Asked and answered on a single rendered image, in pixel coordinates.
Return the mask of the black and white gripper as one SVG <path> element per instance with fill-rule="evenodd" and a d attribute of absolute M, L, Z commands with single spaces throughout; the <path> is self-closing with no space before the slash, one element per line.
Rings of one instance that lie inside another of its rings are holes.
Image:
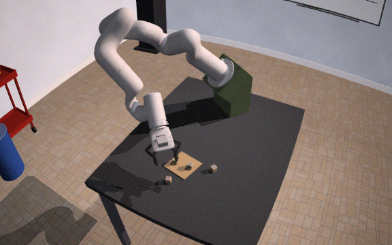
<path fill-rule="evenodd" d="M 156 141 L 156 136 L 160 136 L 160 135 L 166 135 L 167 141 L 168 141 L 168 146 L 166 147 L 158 147 L 157 141 Z M 174 151 L 174 158 L 175 161 L 178 161 L 178 150 L 180 149 L 180 145 L 181 142 L 177 141 L 177 140 L 173 140 L 172 139 L 172 135 L 171 132 L 169 130 L 169 127 L 158 127 L 155 129 L 151 129 L 150 131 L 150 143 L 151 145 L 149 145 L 145 151 L 148 155 L 150 155 L 153 160 L 154 160 L 154 164 L 156 166 L 158 166 L 158 162 L 157 162 L 157 158 L 155 157 L 157 152 L 161 152 L 161 151 L 165 151 L 165 150 L 169 150 L 172 149 Z M 177 148 L 174 148 L 174 143 L 176 143 L 178 146 Z M 154 149 L 154 153 L 152 155 L 152 153 L 150 153 L 148 150 L 152 147 L 152 149 Z M 161 151 L 160 151 L 161 150 Z"/>

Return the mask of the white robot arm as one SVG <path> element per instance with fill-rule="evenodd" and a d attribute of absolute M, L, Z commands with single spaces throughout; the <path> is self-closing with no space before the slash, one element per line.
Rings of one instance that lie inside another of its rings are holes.
<path fill-rule="evenodd" d="M 105 17 L 99 24 L 99 32 L 101 35 L 95 44 L 95 60 L 124 90 L 125 106 L 129 113 L 139 122 L 148 121 L 150 129 L 167 125 L 161 94 L 149 93 L 143 97 L 144 105 L 138 103 L 134 96 L 143 89 L 143 83 L 116 52 L 123 39 L 148 43 L 167 56 L 186 52 L 187 61 L 207 75 L 208 83 L 215 88 L 226 85 L 234 73 L 234 65 L 229 59 L 220 61 L 199 44 L 198 32 L 183 29 L 165 34 L 155 24 L 135 20 L 135 14 L 127 7 Z"/>

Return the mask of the peach flat mat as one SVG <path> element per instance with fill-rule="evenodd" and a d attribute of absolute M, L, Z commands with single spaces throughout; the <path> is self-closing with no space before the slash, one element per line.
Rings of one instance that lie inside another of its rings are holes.
<path fill-rule="evenodd" d="M 174 164 L 171 160 L 168 163 L 166 163 L 164 165 L 164 167 L 166 167 L 171 172 L 175 173 L 177 176 L 180 176 L 184 180 L 188 176 L 190 176 L 199 166 L 202 165 L 201 162 L 197 161 L 193 157 L 190 157 L 189 155 L 185 154 L 184 152 L 180 152 L 178 154 L 178 158 L 179 158 L 178 164 Z M 186 166 L 189 161 L 193 163 L 192 169 L 189 169 Z"/>

